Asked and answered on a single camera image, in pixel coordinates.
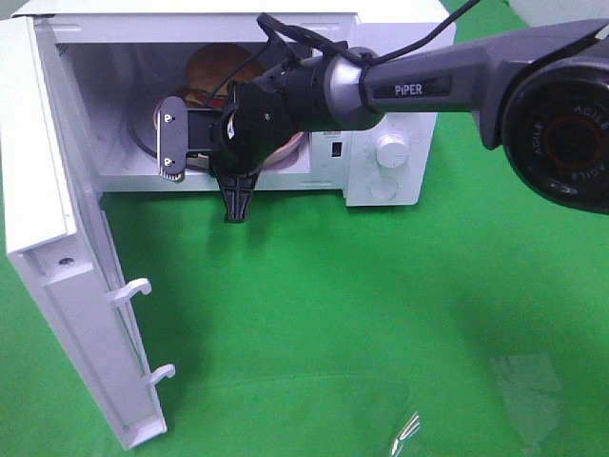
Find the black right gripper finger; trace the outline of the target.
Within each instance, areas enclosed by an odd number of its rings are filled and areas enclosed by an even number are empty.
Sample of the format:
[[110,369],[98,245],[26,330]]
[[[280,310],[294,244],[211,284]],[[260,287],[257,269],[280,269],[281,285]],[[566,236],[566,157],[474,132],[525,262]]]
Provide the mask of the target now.
[[261,171],[255,169],[247,173],[224,171],[211,165],[225,204],[225,223],[243,223],[251,203]]

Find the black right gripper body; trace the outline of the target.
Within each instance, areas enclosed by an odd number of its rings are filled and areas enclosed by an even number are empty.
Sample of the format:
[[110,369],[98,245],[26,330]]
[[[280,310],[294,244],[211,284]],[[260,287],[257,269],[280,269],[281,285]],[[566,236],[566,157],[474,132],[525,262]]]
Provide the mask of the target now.
[[209,157],[217,176],[261,167],[298,132],[333,128],[326,102],[324,56],[286,59],[230,93],[221,118],[222,151]]

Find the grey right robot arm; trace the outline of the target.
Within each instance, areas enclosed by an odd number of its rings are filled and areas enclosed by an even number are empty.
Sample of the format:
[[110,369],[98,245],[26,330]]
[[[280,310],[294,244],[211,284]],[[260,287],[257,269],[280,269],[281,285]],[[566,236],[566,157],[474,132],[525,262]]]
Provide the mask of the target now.
[[393,112],[468,112],[487,149],[503,147],[541,197],[588,212],[608,210],[608,22],[587,19],[383,56],[350,48],[263,14],[261,28],[319,55],[291,57],[233,83],[214,126],[210,160],[240,223],[262,164],[298,132],[357,131]]

